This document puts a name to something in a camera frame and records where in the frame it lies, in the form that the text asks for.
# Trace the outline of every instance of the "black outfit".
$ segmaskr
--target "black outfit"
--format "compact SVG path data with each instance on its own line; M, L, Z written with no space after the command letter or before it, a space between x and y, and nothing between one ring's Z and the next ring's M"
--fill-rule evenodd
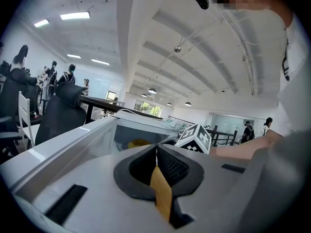
M62 82L69 82L69 83L76 83L76 78L74 75L64 72L63 76L59 79L57 84L60 84Z
M252 126L247 126L244 130L244 137L242 138L241 140L241 143L244 143L244 142L248 142L250 140L253 140L254 137L255 137L255 134L254 134L254 129Z

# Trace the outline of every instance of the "ceiling beam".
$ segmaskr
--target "ceiling beam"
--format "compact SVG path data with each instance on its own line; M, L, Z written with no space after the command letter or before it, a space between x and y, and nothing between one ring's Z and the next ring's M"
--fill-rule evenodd
M142 84L142 83L140 83L140 82L138 82L137 80L133 80L132 86L133 86L133 87L137 87L137 88L139 88L139 89L143 89L143 90L146 89L145 85ZM164 96L166 96L166 97L170 97L170 98L173 99L173 100L178 99L178 98L176 98L176 97L174 97L174 96L172 96L172 95L170 95L170 94L168 94L168 93L166 93L166 92L163 92L163 91L160 91L160 92L158 92L157 94L162 94L162 95L164 95Z
M197 49L204 54L218 69L220 74L226 80L229 87L231 87L233 93L237 93L238 89L236 88L236 83L233 81L231 73L228 71L228 68L224 63L221 62L221 58L215 53L215 51L206 43L203 37L196 36L196 37L189 37L193 30L188 28L182 22L178 21L173 16L159 10L156 15L154 16L153 20L167 26L168 28L172 29L173 31L177 32L184 38L192 43Z
M153 52L156 52L157 54L163 56L164 58L168 58L170 61L179 65L185 71L187 71L188 73L190 73L194 77L196 77L198 80L200 80L203 84L205 84L205 86L207 86L213 92L217 91L216 87L211 82L209 82L197 70L193 69L189 64L184 62L182 59L178 58L176 55L171 55L170 52L168 52L167 50L157 46L156 44L154 44L150 41L146 41L143 46L144 46L144 48L147 48Z
M152 64L149 64L145 61L142 61L142 60L139 60L137 65L141 66L141 67L144 67L150 71L153 71L157 74L160 74L162 75L163 77L171 80L171 81L174 81L176 82L177 84L180 84L181 86L185 87L186 89L188 89L189 91L197 94L197 95L201 95L201 92L199 92L198 90L192 88L190 85L188 85L186 82L182 81L182 80L179 80L176 76L170 74L169 72L166 72L162 69L158 69L156 66L152 65Z
M171 91L173 91L173 92L175 92L175 93L177 93L177 94L179 94L179 95L181 95L181 96L183 96L183 97L185 97L185 98L188 97L188 96L186 96L185 94L183 94L182 92L178 91L177 89L172 88L172 87L170 87L169 85L166 85L166 84L164 84L164 83L161 83L161 82L159 82L159 81L157 81L157 80L155 80L155 79L152 79L152 78L150 79L148 76L143 75L143 74L141 74L141 73L139 73L139 72L136 72L136 73L135 73L135 76L140 77L140 78L143 78L143 79L145 79L145 80L148 80L148 79L149 79L149 82L152 82L152 83L154 83L154 84L157 84L157 85L159 85L159 86L161 86L161 87L163 87L163 88L166 88L166 89L168 89L168 90L171 90Z
M257 78L256 78L256 67L254 67L250 61L249 58L251 58L250 55L248 55L248 51L247 51L247 47L245 47L243 45L243 41L242 41L242 32L241 30L239 30L235 25L235 22L231 22L231 20L228 18L227 15L229 15L228 11L226 10L223 10L221 11L217 5L215 5L211 0L209 2L209 5L211 7L214 7L222 16L222 18L225 20L225 22L227 23L227 25L230 27L230 29L232 30L232 32L234 33L237 41L240 43L240 48L242 50L242 52L244 53L245 55L245 61L244 62L244 65L245 65L245 68L246 68L246 72L247 72L247 76L248 76L248 81L249 81L249 84L250 84L250 89L251 89L251 94L253 95L256 95L259 93L259 88L258 88L258 81L257 81ZM214 13L211 12L211 10L208 10L208 12L210 12L214 17L216 17L217 15L215 15Z

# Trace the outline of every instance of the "black rubber pad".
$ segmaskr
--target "black rubber pad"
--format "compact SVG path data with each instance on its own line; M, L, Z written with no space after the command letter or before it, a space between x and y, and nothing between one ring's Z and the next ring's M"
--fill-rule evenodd
M245 168L242 166L237 166L237 165L228 164L228 163L223 164L222 168L230 170L230 171L234 171L237 173L244 173L244 171L245 171Z
M159 168L170 187L184 179L190 172L186 163L160 148L157 151L157 159Z
M62 225L70 215L87 188L74 184L45 214L50 220Z

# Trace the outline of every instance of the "black slot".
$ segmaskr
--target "black slot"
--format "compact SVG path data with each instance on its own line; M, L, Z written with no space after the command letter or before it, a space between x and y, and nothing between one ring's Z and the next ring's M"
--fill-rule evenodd
M244 173L244 171L246 169L245 167L237 166L237 165L233 165L233 164L228 164L228 163L223 164L222 168L230 170L230 171L234 171L237 173Z
M62 225L78 204L87 188L74 184L45 214L50 220Z
M170 214L170 224L172 224L175 229L178 229L193 221L194 219L192 217L181 212L177 199L173 199Z

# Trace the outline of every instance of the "white shirt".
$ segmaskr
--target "white shirt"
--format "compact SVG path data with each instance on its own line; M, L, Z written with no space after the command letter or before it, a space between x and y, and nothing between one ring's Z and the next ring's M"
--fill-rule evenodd
M281 69L280 92L299 72L311 49L308 35L295 14L291 25L286 29L286 33L288 37L287 59ZM287 136L292 131L291 122L281 102L277 106L270 129L282 136Z
M86 87L87 90L83 91L82 94L87 96L87 95L88 95L88 92L89 92L89 85L87 85L87 86L84 85L84 87Z
M24 57L22 63L14 64L14 62L12 61L11 65L12 65L11 70L13 70L14 68L19 68L19 69L26 68L26 57Z

